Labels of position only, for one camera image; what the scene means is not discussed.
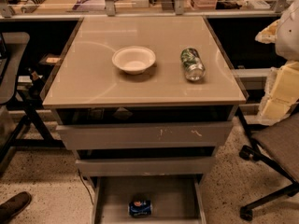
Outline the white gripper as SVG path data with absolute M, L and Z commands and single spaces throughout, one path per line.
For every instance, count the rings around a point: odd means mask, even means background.
M 255 40 L 264 44 L 275 43 L 277 28 L 278 20 L 262 29 Z M 299 62 L 287 61 L 278 69 L 270 96 L 272 99 L 262 102 L 260 116 L 263 119 L 282 119 L 299 99 Z

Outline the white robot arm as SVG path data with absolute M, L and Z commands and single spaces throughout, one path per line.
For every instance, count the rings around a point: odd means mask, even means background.
M 276 54 L 287 60 L 280 68 L 271 69 L 258 112 L 261 123 L 278 122 L 299 100 L 299 0 L 294 0 L 255 40 L 274 43 Z

